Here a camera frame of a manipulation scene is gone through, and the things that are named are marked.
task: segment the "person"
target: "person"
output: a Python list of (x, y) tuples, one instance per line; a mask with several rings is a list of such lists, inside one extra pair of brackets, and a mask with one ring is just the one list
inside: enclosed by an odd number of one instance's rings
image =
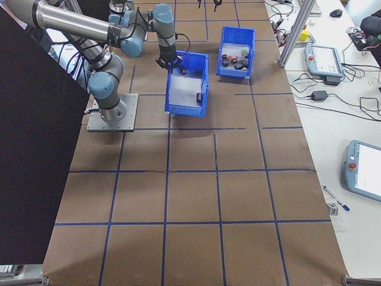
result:
[(365, 17), (361, 21), (360, 29), (367, 36), (367, 43), (369, 46), (379, 45), (377, 48), (372, 48), (370, 51), (381, 67), (381, 40), (377, 38), (377, 36), (381, 35), (381, 9), (372, 15)]

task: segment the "computer mouse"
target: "computer mouse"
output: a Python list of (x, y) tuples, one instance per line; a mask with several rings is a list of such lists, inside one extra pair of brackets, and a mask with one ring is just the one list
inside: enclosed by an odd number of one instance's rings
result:
[(329, 15), (333, 18), (340, 18), (342, 14), (343, 14), (343, 10), (336, 9), (336, 10), (333, 10)]

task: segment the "pen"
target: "pen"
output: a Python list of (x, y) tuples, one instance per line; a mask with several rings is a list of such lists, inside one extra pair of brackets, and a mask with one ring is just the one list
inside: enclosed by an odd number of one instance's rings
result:
[(347, 212), (351, 210), (346, 204), (344, 204), (341, 200), (339, 200), (338, 197), (335, 196), (334, 193), (331, 192), (331, 190), (327, 188), (327, 186), (323, 186), (323, 190), (325, 190), (325, 191), (326, 191), (332, 198), (334, 198), (334, 199), (338, 202), (338, 204), (339, 204), (344, 210), (346, 210)]

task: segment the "red emergency stop button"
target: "red emergency stop button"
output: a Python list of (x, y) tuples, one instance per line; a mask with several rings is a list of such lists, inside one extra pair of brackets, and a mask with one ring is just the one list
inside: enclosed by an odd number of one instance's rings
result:
[(357, 168), (357, 164), (356, 163), (350, 163), (350, 164), (348, 164), (348, 168), (350, 168), (351, 170), (354, 170)]

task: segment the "yellow object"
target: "yellow object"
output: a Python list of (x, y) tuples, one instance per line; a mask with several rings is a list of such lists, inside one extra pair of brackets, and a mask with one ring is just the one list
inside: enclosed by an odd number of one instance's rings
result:
[(310, 35), (309, 31), (303, 30), (300, 34), (299, 40), (305, 42), (308, 39), (308, 36)]

